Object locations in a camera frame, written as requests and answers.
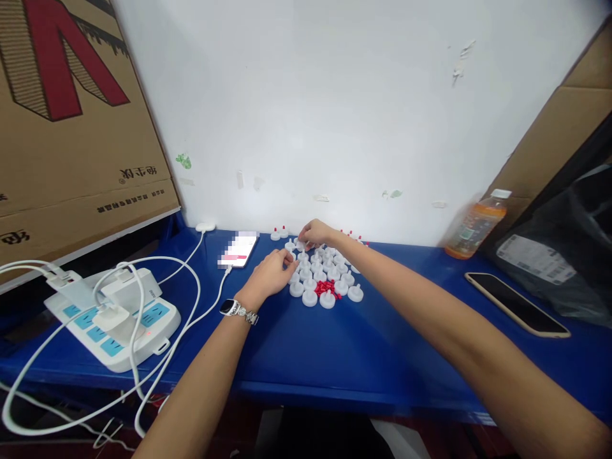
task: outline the forearm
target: forearm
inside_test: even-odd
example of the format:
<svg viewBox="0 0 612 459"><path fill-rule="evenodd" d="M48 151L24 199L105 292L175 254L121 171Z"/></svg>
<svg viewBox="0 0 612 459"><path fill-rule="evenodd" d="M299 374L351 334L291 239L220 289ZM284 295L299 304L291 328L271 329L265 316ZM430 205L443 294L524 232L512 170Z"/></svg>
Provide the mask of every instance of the forearm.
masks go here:
<svg viewBox="0 0 612 459"><path fill-rule="evenodd" d="M250 303L238 293L247 309ZM138 447L135 458L201 458L225 406L240 353L250 329L244 318L224 317L181 377Z"/></svg>
<svg viewBox="0 0 612 459"><path fill-rule="evenodd" d="M525 458L609 451L608 429L475 310L341 233L330 245L463 375Z"/></svg>

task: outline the hand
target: hand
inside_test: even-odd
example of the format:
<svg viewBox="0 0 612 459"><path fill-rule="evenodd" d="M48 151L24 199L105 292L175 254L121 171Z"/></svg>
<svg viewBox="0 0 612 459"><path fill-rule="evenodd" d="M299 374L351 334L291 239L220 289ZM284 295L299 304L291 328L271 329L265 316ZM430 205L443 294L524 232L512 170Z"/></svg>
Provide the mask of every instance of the hand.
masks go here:
<svg viewBox="0 0 612 459"><path fill-rule="evenodd" d="M236 294L236 300L248 306L247 309L259 309L266 298L287 285L298 264L287 249L275 249L253 270L247 283Z"/></svg>
<svg viewBox="0 0 612 459"><path fill-rule="evenodd" d="M302 242L308 242L307 250L310 250L313 245L327 244L329 245L332 236L337 230L327 226L319 219L314 219L306 226L298 236L298 239Z"/></svg>

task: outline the blue tabletop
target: blue tabletop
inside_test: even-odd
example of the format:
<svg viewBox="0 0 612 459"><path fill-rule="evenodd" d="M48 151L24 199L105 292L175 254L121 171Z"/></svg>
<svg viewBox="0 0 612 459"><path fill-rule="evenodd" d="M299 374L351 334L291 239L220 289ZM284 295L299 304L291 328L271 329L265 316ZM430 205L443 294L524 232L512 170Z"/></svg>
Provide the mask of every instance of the blue tabletop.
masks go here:
<svg viewBox="0 0 612 459"><path fill-rule="evenodd" d="M215 300L223 271L217 258L233 236L232 231L207 233L190 265L202 283L200 315ZM200 235L184 229L155 255L186 259ZM286 240L273 242L261 235L244 269L228 276L222 298L231 298L254 267ZM576 397L604 422L612 422L612 330L560 317L519 288L480 255L467 261L447 256L442 249L413 245L371 243L377 250L449 291L470 305L505 333L538 367ZM174 271L175 263L143 264L157 279ZM569 339L544 339L520 328L463 277L465 272L488 272L565 325ZM393 307L363 278L364 300L348 298L331 310L303 306L289 288L270 297L260 310L260 320L247 339L238 366L234 390L266 402L308 405L371 414L423 413L459 421L490 423L491 419L473 391ZM163 284L162 297L177 306L182 327L193 306L196 287L191 274L182 270ZM156 392L169 392L200 350L222 316L213 311L182 339ZM0 374L14 379L26 360L50 331L0 359ZM147 374L160 357L140 366ZM130 389L131 373L107 370L81 346L68 330L58 334L26 376L27 381L88 387Z"/></svg>

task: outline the wristwatch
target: wristwatch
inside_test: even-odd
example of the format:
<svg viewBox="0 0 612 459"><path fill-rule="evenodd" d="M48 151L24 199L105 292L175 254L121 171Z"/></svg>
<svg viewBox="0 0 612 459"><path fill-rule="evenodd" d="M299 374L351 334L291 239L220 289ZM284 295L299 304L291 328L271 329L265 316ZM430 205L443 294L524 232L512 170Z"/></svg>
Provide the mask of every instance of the wristwatch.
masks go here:
<svg viewBox="0 0 612 459"><path fill-rule="evenodd" d="M250 323L255 325L259 320L259 316L253 311L248 311L242 307L236 300L225 300L219 309L219 312L224 316L240 316Z"/></svg>

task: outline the cardboard box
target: cardboard box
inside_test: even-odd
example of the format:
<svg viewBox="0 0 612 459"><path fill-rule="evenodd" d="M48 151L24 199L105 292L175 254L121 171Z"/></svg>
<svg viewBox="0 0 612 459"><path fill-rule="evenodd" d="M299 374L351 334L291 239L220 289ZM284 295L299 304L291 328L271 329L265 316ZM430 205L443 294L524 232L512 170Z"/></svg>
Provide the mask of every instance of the cardboard box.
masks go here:
<svg viewBox="0 0 612 459"><path fill-rule="evenodd" d="M487 194L512 190L506 218L486 241L503 236L612 112L612 22L598 32L531 125Z"/></svg>
<svg viewBox="0 0 612 459"><path fill-rule="evenodd" d="M0 59L0 265L179 207L108 0L3 0Z"/></svg>

